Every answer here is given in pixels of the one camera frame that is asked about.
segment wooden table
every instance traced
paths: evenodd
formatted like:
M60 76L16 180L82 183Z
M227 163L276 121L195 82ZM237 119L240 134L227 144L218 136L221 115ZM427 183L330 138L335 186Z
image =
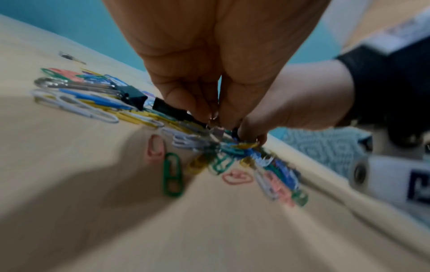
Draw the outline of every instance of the wooden table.
M207 171L185 176L182 197L163 196L162 165L143 159L153 132L36 104L41 67L84 67L159 95L141 71L0 17L0 271L428 271L426 228L273 137L267 147L311 185L304 208ZM183 164L195 157L166 143Z

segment blue patterned cloth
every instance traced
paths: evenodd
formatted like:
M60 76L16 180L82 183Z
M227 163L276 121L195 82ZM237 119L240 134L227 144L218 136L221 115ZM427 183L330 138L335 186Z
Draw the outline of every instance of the blue patterned cloth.
M271 134L344 177L351 163L365 155L358 140L370 135L355 128L323 131L282 128Z

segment dark blue square label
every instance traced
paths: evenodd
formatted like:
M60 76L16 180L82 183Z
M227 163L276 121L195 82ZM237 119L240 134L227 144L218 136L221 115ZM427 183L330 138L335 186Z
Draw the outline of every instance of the dark blue square label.
M411 171L409 179L408 200L430 205L430 173Z

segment pink paper clip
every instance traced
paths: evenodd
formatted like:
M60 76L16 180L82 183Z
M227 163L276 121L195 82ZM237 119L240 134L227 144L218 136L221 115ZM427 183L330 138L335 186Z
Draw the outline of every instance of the pink paper clip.
M283 203L294 207L295 203L291 199L291 191L272 171L266 171L263 175L272 185L273 190L278 194L278 199Z
M223 181L229 185L239 185L254 181L254 178L249 173L239 169L233 169L229 173L224 173L222 177Z
M149 161L163 161L166 154L163 138L158 134L152 134L146 148L146 158Z

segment wooden tabletop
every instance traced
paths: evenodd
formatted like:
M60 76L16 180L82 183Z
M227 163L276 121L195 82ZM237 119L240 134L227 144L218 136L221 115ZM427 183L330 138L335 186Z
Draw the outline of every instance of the wooden tabletop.
M83 67L159 96L142 71L0 17L0 271L428 271L426 228L273 137L266 146L310 185L304 208L208 171L165 197L162 165L143 157L159 132L36 104L28 91L42 67ZM183 165L196 156L165 140Z

